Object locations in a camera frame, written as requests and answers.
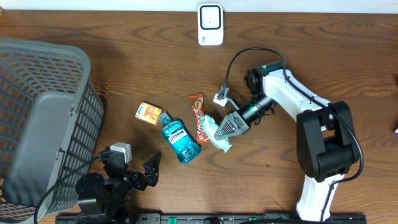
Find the teal white pack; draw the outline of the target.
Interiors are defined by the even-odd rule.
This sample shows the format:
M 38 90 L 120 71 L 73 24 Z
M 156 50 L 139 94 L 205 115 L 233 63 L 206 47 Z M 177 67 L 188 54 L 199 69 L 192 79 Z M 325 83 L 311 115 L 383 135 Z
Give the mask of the teal white pack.
M 208 136 L 214 147 L 222 150 L 224 153 L 227 153 L 227 151 L 232 147 L 232 144 L 229 142 L 228 138 L 218 138 L 219 126 L 216 124 L 215 120 L 206 114 L 200 118 L 200 121 L 205 134 Z

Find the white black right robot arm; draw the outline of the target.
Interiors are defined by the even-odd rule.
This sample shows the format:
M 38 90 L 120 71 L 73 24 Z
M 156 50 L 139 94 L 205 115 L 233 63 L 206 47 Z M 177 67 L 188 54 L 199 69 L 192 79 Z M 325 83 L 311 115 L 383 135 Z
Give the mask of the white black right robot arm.
M 331 103 L 298 82 L 281 62 L 250 68 L 244 82 L 253 98 L 228 113 L 213 137 L 224 140 L 248 131 L 268 111 L 281 106 L 297 124 L 297 159 L 305 173 L 296 204 L 305 221 L 330 222 L 330 205 L 351 166 L 364 162 L 352 114 L 343 102 Z

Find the blue Listerine mouthwash bottle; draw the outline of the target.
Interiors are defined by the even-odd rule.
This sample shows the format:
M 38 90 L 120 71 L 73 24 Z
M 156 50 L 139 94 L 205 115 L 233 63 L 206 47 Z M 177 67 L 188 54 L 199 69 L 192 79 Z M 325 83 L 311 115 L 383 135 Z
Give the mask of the blue Listerine mouthwash bottle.
M 159 119 L 163 125 L 162 136 L 182 164 L 188 164 L 201 153 L 200 145 L 180 120 L 172 119 L 166 111 L 159 116 Z

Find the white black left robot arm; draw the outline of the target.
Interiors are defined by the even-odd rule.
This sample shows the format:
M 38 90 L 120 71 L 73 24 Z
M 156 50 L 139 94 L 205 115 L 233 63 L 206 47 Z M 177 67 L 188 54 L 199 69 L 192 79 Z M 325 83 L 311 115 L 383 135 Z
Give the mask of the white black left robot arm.
M 85 174 L 76 183 L 80 214 L 75 223 L 136 223 L 136 216 L 124 204 L 128 193 L 144 191 L 159 181 L 162 153 L 155 153 L 143 165 L 144 173 L 127 169 L 124 153 L 106 149 L 98 154 L 108 178 L 97 172 Z

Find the red brown chocolate bar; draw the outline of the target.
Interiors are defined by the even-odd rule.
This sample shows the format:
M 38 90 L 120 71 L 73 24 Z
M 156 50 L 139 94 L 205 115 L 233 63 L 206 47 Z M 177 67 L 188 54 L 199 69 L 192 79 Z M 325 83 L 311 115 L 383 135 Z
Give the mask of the red brown chocolate bar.
M 202 145 L 210 140 L 201 123 L 201 118 L 205 115 L 204 94 L 190 95 L 189 100 L 197 121 L 197 142 Z

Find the orange Kleenex tissue pack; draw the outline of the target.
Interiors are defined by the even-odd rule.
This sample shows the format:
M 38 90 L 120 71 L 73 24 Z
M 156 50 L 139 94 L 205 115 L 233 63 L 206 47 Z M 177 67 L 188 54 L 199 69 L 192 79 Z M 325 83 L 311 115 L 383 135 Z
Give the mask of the orange Kleenex tissue pack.
M 142 102 L 136 111 L 135 117 L 141 121 L 156 126 L 161 113 L 162 108 Z

